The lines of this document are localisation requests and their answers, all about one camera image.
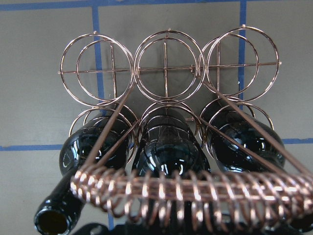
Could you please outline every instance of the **wine bottle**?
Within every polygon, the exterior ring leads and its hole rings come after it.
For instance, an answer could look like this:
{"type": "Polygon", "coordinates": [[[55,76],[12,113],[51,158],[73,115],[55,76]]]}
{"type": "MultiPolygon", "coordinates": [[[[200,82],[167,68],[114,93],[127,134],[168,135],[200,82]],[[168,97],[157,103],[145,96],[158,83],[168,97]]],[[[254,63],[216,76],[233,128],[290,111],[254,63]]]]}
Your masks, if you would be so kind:
{"type": "Polygon", "coordinates": [[[157,109],[146,119],[133,169],[139,176],[169,177],[177,170],[210,171],[210,164],[183,116],[173,108],[157,109]]]}
{"type": "MultiPolygon", "coordinates": [[[[85,162],[109,118],[110,115],[100,113],[65,141],[59,157],[59,167],[63,178],[41,203],[34,217],[35,227],[41,234],[67,235],[76,225],[84,203],[74,197],[70,191],[70,179],[85,162]]],[[[128,128],[127,123],[118,118],[101,146],[96,159],[99,160],[128,128]]],[[[119,169],[125,166],[128,156],[128,142],[129,139],[126,138],[107,161],[106,167],[119,169]]]]}
{"type": "MultiPolygon", "coordinates": [[[[225,108],[223,101],[220,99],[211,102],[210,105],[203,110],[201,116],[205,121],[211,121],[213,126],[237,141],[239,144],[250,149],[280,169],[283,169],[285,158],[265,138],[263,138],[255,128],[241,117],[240,114],[231,107],[225,108]]],[[[255,118],[251,118],[283,145],[282,140],[275,131],[255,118]]],[[[220,170],[234,172],[268,171],[257,160],[244,153],[236,145],[230,143],[216,132],[208,130],[207,135],[208,148],[215,158],[220,170]]]]}

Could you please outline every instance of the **circular bottle holder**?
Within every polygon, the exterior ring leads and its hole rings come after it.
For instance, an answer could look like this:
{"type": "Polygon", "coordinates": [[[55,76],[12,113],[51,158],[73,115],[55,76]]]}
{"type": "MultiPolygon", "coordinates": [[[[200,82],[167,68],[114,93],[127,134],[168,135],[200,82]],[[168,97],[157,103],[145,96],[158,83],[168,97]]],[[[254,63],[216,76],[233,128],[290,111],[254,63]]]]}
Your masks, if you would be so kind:
{"type": "Polygon", "coordinates": [[[148,99],[152,100],[156,103],[163,103],[163,104],[177,104],[181,103],[184,100],[187,100],[191,96],[193,96],[197,90],[201,87],[202,81],[205,77],[205,72],[201,70],[201,65],[205,67],[203,53],[196,43],[196,41],[188,36],[187,34],[174,31],[174,30],[166,30],[160,31],[155,34],[150,35],[147,37],[138,47],[135,56],[134,56],[134,74],[135,74],[135,81],[138,85],[139,90],[142,94],[147,97],[148,99]],[[155,45],[157,42],[164,42],[164,67],[163,68],[152,68],[152,69],[145,69],[140,67],[140,61],[144,52],[152,45],[155,45]],[[192,55],[193,61],[190,64],[195,64],[195,66],[187,66],[187,67],[167,67],[167,48],[166,44],[168,42],[176,42],[183,45],[192,55]],[[169,70],[192,70],[194,69],[193,79],[191,83],[187,86],[184,91],[179,94],[169,96],[167,93],[167,71],[169,70]],[[164,71],[164,78],[165,78],[165,96],[157,95],[150,91],[143,83],[140,73],[148,70],[161,70],[164,71]]]}
{"type": "Polygon", "coordinates": [[[199,134],[200,136],[204,135],[204,130],[203,127],[201,125],[201,121],[199,120],[198,116],[192,111],[192,109],[186,105],[185,103],[180,103],[180,104],[167,104],[164,105],[164,103],[153,103],[152,105],[150,105],[145,112],[143,113],[143,115],[141,116],[140,119],[140,123],[139,123],[139,130],[138,130],[138,134],[137,134],[137,139],[139,139],[139,135],[142,133],[142,127],[144,126],[144,123],[147,119],[147,117],[154,111],[161,109],[163,107],[166,108],[173,108],[173,109],[178,109],[178,110],[182,110],[184,112],[186,112],[187,114],[189,114],[191,117],[190,118],[186,118],[186,121],[194,121],[195,123],[195,132],[194,135],[199,134]]]}
{"type": "MultiPolygon", "coordinates": [[[[254,97],[252,98],[248,98],[248,99],[243,99],[242,101],[245,102],[245,101],[252,101],[252,100],[256,100],[258,98],[260,98],[261,96],[263,96],[271,87],[272,85],[274,84],[276,78],[277,78],[277,75],[278,75],[278,70],[279,70],[279,66],[280,66],[280,61],[279,61],[279,55],[278,55],[278,51],[277,51],[277,47],[275,45],[275,43],[273,42],[273,40],[266,34],[264,33],[263,31],[257,29],[257,28],[254,28],[254,27],[249,27],[249,26],[243,26],[243,27],[239,27],[239,28],[236,28],[236,29],[233,29],[231,31],[228,31],[227,33],[221,35],[220,37],[217,37],[215,39],[213,39],[212,41],[210,41],[209,43],[207,43],[204,48],[202,49],[203,53],[205,54],[205,52],[209,49],[208,51],[208,54],[207,54],[207,58],[206,58],[206,75],[207,75],[207,79],[208,79],[208,82],[212,85],[212,78],[210,76],[210,68],[212,66],[210,66],[210,61],[211,61],[211,57],[212,57],[212,53],[213,53],[213,50],[218,46],[218,44],[223,40],[225,39],[226,37],[237,37],[241,40],[244,40],[248,45],[251,46],[253,52],[254,52],[254,55],[255,55],[255,73],[252,77],[252,79],[249,81],[249,83],[244,87],[242,88],[241,90],[239,90],[238,92],[235,92],[235,93],[232,93],[232,94],[224,94],[228,99],[233,99],[233,96],[234,95],[238,95],[238,94],[242,94],[244,91],[246,91],[249,87],[251,87],[251,85],[253,84],[253,82],[256,80],[256,77],[258,75],[258,72],[259,72],[259,66],[260,65],[274,65],[275,66],[275,72],[274,72],[274,76],[272,77],[270,83],[267,85],[267,87],[261,91],[259,94],[255,95],[254,97]],[[242,31],[242,30],[251,30],[251,31],[255,31],[257,33],[259,33],[260,35],[264,36],[268,41],[269,43],[271,44],[272,48],[273,48],[273,51],[274,51],[274,54],[275,54],[275,61],[272,62],[272,63],[263,63],[261,64],[259,62],[259,55],[258,55],[258,52],[256,50],[256,47],[255,45],[249,41],[246,37],[242,36],[242,35],[239,35],[239,34],[236,34],[235,32],[239,32],[239,31],[242,31]]],[[[223,67],[246,67],[246,66],[251,66],[251,65],[248,65],[248,64],[242,64],[242,65],[217,65],[216,67],[218,68],[223,68],[223,67]]]]}
{"type": "Polygon", "coordinates": [[[117,40],[115,39],[112,39],[108,36],[105,36],[105,35],[101,35],[101,34],[98,34],[97,32],[94,32],[94,33],[91,33],[91,34],[85,34],[85,35],[81,35],[77,38],[75,38],[74,40],[72,40],[68,46],[65,48],[64,52],[63,52],[63,55],[62,55],[62,58],[61,58],[61,63],[60,63],[60,75],[61,75],[61,79],[62,79],[62,82],[63,82],[63,85],[66,89],[66,91],[79,103],[81,104],[84,104],[84,105],[87,105],[87,106],[95,106],[95,104],[91,104],[87,101],[85,101],[83,98],[81,97],[78,97],[76,94],[74,94],[74,91],[71,91],[71,89],[69,88],[69,86],[67,85],[66,83],[66,79],[65,79],[65,74],[67,73],[74,73],[76,74],[77,76],[77,80],[78,80],[78,83],[81,87],[81,89],[83,89],[83,91],[90,97],[92,97],[93,99],[95,99],[97,102],[100,102],[101,105],[110,105],[110,104],[113,104],[113,103],[116,103],[118,102],[125,94],[126,92],[130,89],[130,87],[133,85],[134,83],[134,73],[133,73],[133,64],[134,64],[134,59],[133,59],[133,56],[132,54],[128,51],[128,49],[121,45],[117,40]],[[82,40],[82,39],[85,39],[85,38],[94,38],[94,37],[97,37],[99,38],[99,40],[96,40],[96,41],[92,41],[91,43],[87,44],[86,46],[83,47],[83,49],[80,51],[79,53],[79,56],[77,58],[77,61],[76,61],[76,66],[75,66],[75,70],[73,71],[65,71],[64,70],[64,62],[65,62],[65,59],[66,59],[66,55],[68,53],[68,51],[70,50],[70,48],[78,41],[82,40]],[[111,70],[83,70],[83,71],[80,71],[79,70],[79,67],[80,67],[80,62],[81,62],[81,58],[82,58],[82,55],[91,47],[91,46],[95,46],[96,44],[100,44],[100,43],[106,43],[106,44],[109,44],[110,46],[110,57],[112,58],[112,69],[111,70]],[[121,51],[125,54],[126,56],[126,59],[128,61],[128,64],[129,64],[129,68],[127,69],[116,69],[115,68],[115,61],[114,61],[114,47],[118,47],[119,49],[121,49],[121,51]],[[128,85],[125,89],[125,91],[121,94],[121,95],[117,95],[117,92],[116,92],[116,72],[123,72],[123,71],[129,71],[130,73],[130,80],[128,82],[128,85]],[[114,98],[112,99],[104,99],[104,97],[99,97],[99,95],[95,95],[93,94],[92,92],[90,92],[86,86],[83,84],[82,82],[82,78],[81,78],[81,74],[82,73],[103,73],[103,72],[112,72],[113,73],[113,82],[114,82],[114,98]]]}
{"type": "MultiPolygon", "coordinates": [[[[103,106],[97,106],[97,107],[92,107],[91,109],[87,109],[87,110],[84,110],[83,112],[81,112],[77,118],[75,118],[75,120],[72,122],[71,126],[70,126],[70,129],[69,129],[69,133],[68,133],[68,136],[71,136],[72,135],[72,132],[73,132],[73,128],[74,126],[76,125],[77,121],[80,120],[81,118],[84,117],[83,119],[83,125],[85,125],[87,123],[87,119],[89,117],[89,115],[92,113],[92,112],[95,112],[95,111],[105,111],[105,112],[110,112],[110,113],[113,113],[115,111],[115,106],[117,104],[114,104],[114,105],[111,105],[113,106],[113,108],[110,108],[110,107],[103,107],[103,106]]],[[[119,120],[121,120],[122,122],[126,123],[128,125],[129,128],[132,128],[133,127],[133,124],[137,121],[137,117],[136,115],[133,113],[133,111],[127,107],[126,105],[123,106],[123,109],[122,111],[119,113],[119,117],[118,117],[119,120]]],[[[138,141],[137,141],[137,135],[135,133],[135,130],[132,130],[131,133],[130,133],[130,139],[129,139],[129,146],[131,147],[132,149],[132,153],[130,154],[130,156],[128,157],[127,159],[127,162],[129,162],[133,155],[135,154],[135,150],[136,150],[136,147],[138,145],[138,141]]]]}

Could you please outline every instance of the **blue tape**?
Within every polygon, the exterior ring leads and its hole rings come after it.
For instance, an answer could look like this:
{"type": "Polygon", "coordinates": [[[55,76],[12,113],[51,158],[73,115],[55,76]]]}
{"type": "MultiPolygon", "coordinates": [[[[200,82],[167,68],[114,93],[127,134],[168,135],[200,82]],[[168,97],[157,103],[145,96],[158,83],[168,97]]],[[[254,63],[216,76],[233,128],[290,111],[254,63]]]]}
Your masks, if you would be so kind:
{"type": "MultiPolygon", "coordinates": [[[[240,19],[239,24],[243,25],[246,24],[246,0],[240,1],[240,19]]],[[[245,37],[246,31],[240,30],[239,35],[245,37]]],[[[238,63],[244,64],[245,63],[245,51],[246,51],[246,43],[243,39],[239,40],[239,57],[238,57],[238,63]]],[[[242,90],[245,87],[245,68],[244,67],[238,67],[238,89],[242,90]]],[[[240,99],[244,99],[244,94],[239,94],[240,99]]]]}
{"type": "Polygon", "coordinates": [[[63,1],[63,2],[0,4],[0,11],[78,8],[78,7],[88,7],[90,6],[90,3],[91,3],[90,0],[82,0],[82,1],[63,1]]]}
{"type": "Polygon", "coordinates": [[[0,11],[22,11],[41,9],[63,9],[78,7],[123,6],[123,5],[158,5],[175,3],[206,3],[206,2],[242,2],[242,0],[77,0],[60,2],[0,4],[0,11]]]}
{"type": "Polygon", "coordinates": [[[61,150],[62,144],[49,145],[12,145],[3,147],[0,146],[0,151],[41,151],[41,150],[61,150]]]}
{"type": "Polygon", "coordinates": [[[109,221],[109,230],[114,229],[114,218],[111,213],[108,213],[108,221],[109,221]]]}
{"type": "MultiPolygon", "coordinates": [[[[100,32],[99,11],[97,6],[92,6],[92,26],[94,31],[100,32]]],[[[101,46],[99,43],[94,45],[94,55],[96,60],[96,69],[102,70],[101,46]]],[[[100,99],[104,99],[103,74],[101,72],[97,73],[97,87],[98,97],[100,99]]]]}
{"type": "Polygon", "coordinates": [[[284,144],[302,144],[302,143],[313,143],[313,138],[307,139],[283,139],[284,144]]]}

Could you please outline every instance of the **gray surface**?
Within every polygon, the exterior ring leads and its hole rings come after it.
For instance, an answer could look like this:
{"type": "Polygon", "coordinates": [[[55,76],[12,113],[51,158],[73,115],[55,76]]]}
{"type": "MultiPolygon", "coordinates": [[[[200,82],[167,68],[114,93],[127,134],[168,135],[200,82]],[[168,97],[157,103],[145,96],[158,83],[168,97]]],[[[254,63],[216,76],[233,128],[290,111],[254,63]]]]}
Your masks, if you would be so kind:
{"type": "MultiPolygon", "coordinates": [[[[282,138],[313,138],[312,10],[310,0],[247,3],[246,24],[271,36],[281,55],[283,64],[277,82],[254,103],[268,112],[282,138]]],[[[91,14],[90,7],[1,12],[0,146],[64,142],[71,122],[86,107],[66,93],[57,71],[68,42],[93,31],[91,14]]],[[[134,54],[146,36],[168,28],[186,32],[202,47],[214,37],[238,27],[239,14],[239,2],[110,6],[99,7],[99,22],[101,33],[115,38],[134,54]]],[[[237,42],[231,41],[223,50],[225,63],[237,62],[237,42]]],[[[69,54],[66,69],[71,70],[75,65],[77,53],[78,49],[69,54]]],[[[81,68],[95,68],[92,48],[84,56],[81,68]]],[[[260,73],[266,79],[271,71],[260,73]]],[[[222,73],[224,87],[232,88],[236,84],[236,74],[236,70],[222,73]]],[[[67,81],[77,90],[77,82],[72,78],[69,76],[67,81]]],[[[96,92],[95,77],[85,77],[84,81],[96,92]]],[[[80,90],[77,93],[86,98],[80,90]]],[[[201,88],[187,103],[199,114],[211,98],[201,88]]],[[[148,104],[135,88],[128,105],[140,116],[148,104]]],[[[286,149],[313,169],[313,144],[289,144],[286,149]]],[[[36,234],[34,212],[61,178],[58,155],[59,151],[0,152],[0,234],[36,234]]],[[[107,224],[107,214],[90,206],[84,208],[77,228],[93,221],[107,224]]]]}
{"type": "Polygon", "coordinates": [[[91,9],[1,12],[0,145],[59,144],[85,108],[57,74],[65,46],[92,31],[91,9]]]}

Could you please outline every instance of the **coiled wire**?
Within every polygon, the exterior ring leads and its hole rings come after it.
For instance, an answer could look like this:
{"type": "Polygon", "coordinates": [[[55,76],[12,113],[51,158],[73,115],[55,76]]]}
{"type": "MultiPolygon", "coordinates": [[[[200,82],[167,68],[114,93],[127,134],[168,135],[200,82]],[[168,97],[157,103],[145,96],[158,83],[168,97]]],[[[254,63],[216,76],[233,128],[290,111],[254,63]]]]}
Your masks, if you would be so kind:
{"type": "Polygon", "coordinates": [[[184,202],[190,201],[191,223],[196,231],[204,223],[209,232],[252,231],[276,227],[313,212],[313,176],[274,173],[234,173],[189,171],[185,178],[178,172],[172,178],[137,177],[136,171],[126,176],[124,170],[95,165],[83,166],[71,182],[74,195],[110,212],[115,217],[126,215],[132,222],[140,218],[148,225],[158,216],[160,226],[167,227],[171,210],[180,224],[184,220],[184,202]],[[137,215],[131,211],[140,199],[137,215]],[[148,210],[148,200],[154,200],[148,210]],[[122,200],[124,209],[118,211],[122,200]]]}

